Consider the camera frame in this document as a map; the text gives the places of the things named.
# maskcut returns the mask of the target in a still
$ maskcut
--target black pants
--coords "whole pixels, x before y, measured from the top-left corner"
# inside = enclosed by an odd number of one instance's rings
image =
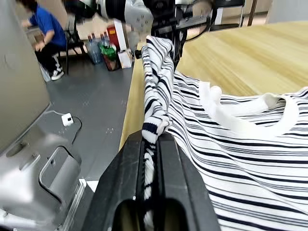
[[[49,73],[53,73],[54,70],[57,69],[56,64],[57,62],[53,58],[55,54],[59,51],[63,51],[65,48],[60,47],[58,45],[48,43],[42,51],[36,51],[35,55],[42,66],[48,70]]]

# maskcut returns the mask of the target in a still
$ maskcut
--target blue shirt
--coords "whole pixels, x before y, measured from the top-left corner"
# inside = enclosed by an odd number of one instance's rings
[[[54,36],[50,42],[61,47],[66,46],[65,33],[59,21],[50,12],[38,6],[37,11],[29,18],[29,21],[33,26],[39,26],[44,35],[53,30]]]

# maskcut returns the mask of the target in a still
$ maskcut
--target table leg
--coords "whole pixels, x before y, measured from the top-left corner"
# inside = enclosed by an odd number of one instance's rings
[[[250,14],[249,14],[248,26],[252,25],[252,20],[254,19],[254,16],[255,16],[257,2],[258,2],[258,0],[254,0],[253,3],[252,3],[251,11],[250,11]]]

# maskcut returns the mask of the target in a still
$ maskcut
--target red box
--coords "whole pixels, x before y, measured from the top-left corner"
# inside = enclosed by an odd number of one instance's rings
[[[120,50],[119,40],[117,39],[116,27],[115,25],[110,25],[107,27],[109,40],[116,46],[117,50]]]

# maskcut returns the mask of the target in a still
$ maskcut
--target power adapter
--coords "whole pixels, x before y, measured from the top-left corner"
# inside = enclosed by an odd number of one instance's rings
[[[63,115],[62,123],[65,127],[72,125],[74,123],[72,115],[70,113]]]

